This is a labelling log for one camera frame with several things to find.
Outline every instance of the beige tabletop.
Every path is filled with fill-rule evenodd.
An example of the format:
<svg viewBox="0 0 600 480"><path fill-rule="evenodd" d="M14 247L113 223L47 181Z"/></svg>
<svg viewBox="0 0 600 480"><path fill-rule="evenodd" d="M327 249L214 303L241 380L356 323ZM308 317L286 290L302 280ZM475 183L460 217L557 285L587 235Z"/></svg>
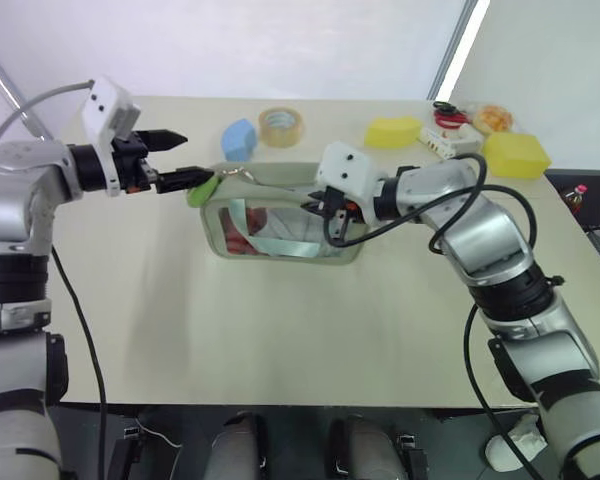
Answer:
<svg viewBox="0 0 600 480"><path fill-rule="evenodd" d="M236 100L140 97L138 129L169 128L189 138L152 154L161 171L224 161L220 137L230 123L272 106L303 116L296 146L256 147L253 161L319 162L342 140L388 172L438 158L422 145L362 146L377 116L420 117L425 102ZM63 136L83 142L75 120ZM560 274L560 288L600 358L600 258L544 178L492 178L525 194L539 222L538 263ZM526 217L503 194L523 231ZM355 262L321 266L217 257L197 210L181 192L108 198L85 195L57 213L55 244L82 300L115 403L293 404L475 407L462 362L462 331L472 304L451 265L428 252L431 231L405 225L368 242ZM85 340L54 269L52 329L65 336L66 401L95 402ZM476 322L474 368L494 405L519 405L500 379Z"/></svg>

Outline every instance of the blue sponge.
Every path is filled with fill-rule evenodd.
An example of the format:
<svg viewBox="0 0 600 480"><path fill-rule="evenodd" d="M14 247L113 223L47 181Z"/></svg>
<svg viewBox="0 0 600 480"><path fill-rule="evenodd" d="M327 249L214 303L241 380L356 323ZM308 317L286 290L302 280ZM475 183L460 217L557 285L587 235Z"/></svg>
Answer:
<svg viewBox="0 0 600 480"><path fill-rule="evenodd" d="M248 162L256 142L255 128L243 118L229 125L222 134L222 151L229 162Z"/></svg>

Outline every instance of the bottle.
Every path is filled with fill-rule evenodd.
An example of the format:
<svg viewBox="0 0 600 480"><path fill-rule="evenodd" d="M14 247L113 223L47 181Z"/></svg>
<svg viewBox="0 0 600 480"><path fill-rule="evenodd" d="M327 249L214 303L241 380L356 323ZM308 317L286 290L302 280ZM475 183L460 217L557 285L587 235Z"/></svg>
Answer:
<svg viewBox="0 0 600 480"><path fill-rule="evenodd" d="M578 185L576 188L563 190L560 194L562 201L569 207L571 213L578 213L582 207L582 197L587 191L586 185Z"/></svg>

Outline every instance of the clear tape roll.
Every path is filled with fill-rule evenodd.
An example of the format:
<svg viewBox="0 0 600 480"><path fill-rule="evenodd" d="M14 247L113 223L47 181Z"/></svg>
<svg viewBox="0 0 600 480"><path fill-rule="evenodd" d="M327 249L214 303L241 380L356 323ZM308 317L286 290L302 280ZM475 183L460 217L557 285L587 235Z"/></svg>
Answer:
<svg viewBox="0 0 600 480"><path fill-rule="evenodd" d="M300 140L302 117L292 108L277 107L265 110L258 117L260 138L270 147L287 148Z"/></svg>

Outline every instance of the yellow foam block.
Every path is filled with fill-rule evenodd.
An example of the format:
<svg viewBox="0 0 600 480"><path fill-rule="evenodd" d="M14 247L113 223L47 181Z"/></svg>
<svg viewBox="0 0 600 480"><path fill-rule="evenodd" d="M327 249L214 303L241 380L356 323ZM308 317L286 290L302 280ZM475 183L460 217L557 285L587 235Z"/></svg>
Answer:
<svg viewBox="0 0 600 480"><path fill-rule="evenodd" d="M414 117L376 118L367 128L364 144L377 148L406 147L418 138L422 122Z"/></svg>
<svg viewBox="0 0 600 480"><path fill-rule="evenodd" d="M522 133L492 133L482 153L489 170L498 177L538 178L551 165L538 139Z"/></svg>

